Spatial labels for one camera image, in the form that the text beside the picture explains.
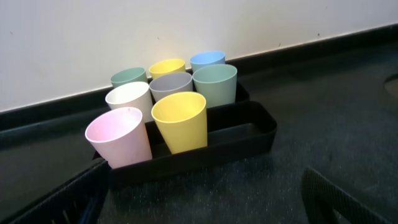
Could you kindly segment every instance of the cup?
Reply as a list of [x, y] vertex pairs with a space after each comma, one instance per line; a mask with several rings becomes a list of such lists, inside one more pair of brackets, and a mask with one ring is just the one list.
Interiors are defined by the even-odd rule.
[[130, 68], [123, 70], [111, 77], [113, 88], [131, 82], [146, 82], [148, 83], [145, 69], [143, 68]]
[[88, 125], [85, 136], [112, 169], [152, 159], [142, 113], [137, 108], [102, 114]]
[[141, 110], [144, 122], [154, 120], [150, 114], [153, 104], [148, 83], [132, 82], [116, 87], [106, 95], [105, 101], [112, 110], [135, 107]]
[[154, 80], [168, 73], [185, 72], [185, 62], [179, 58], [163, 60], [151, 66], [149, 72]]
[[220, 50], [202, 52], [194, 55], [190, 63], [193, 72], [208, 65], [225, 64], [225, 53]]
[[192, 75], [188, 72], [176, 72], [159, 77], [149, 84], [155, 101], [181, 91], [193, 91]]
[[207, 108], [235, 102], [237, 72], [232, 65], [209, 65], [193, 73], [193, 82], [206, 98]]
[[207, 146], [206, 99], [192, 91], [159, 100], [152, 116], [172, 154]]

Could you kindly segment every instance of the yellow cup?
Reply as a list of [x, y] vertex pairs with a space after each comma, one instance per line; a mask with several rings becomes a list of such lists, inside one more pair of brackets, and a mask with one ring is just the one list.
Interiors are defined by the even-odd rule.
[[207, 146], [206, 99], [199, 93], [174, 93], [159, 100], [152, 116], [172, 154]]
[[149, 68], [153, 79], [159, 78], [172, 72], [185, 72], [185, 62], [182, 59], [168, 59], [157, 62]]

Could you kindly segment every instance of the countertop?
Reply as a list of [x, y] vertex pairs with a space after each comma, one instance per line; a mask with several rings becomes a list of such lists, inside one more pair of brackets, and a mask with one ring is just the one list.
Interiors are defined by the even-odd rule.
[[278, 123], [271, 153], [109, 191], [98, 223], [308, 223], [307, 166], [398, 207], [395, 73], [398, 44], [239, 77]]

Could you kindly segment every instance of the round hole in countertop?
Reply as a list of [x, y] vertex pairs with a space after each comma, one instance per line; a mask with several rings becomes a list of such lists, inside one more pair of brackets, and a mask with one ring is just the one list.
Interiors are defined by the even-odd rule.
[[384, 88], [391, 96], [398, 99], [398, 74], [389, 77], [384, 82]]

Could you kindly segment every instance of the wall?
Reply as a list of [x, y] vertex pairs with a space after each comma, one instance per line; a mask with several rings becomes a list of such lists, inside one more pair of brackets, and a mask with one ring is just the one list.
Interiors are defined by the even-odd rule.
[[167, 58], [231, 59], [397, 21], [397, 0], [1, 0], [0, 111]]

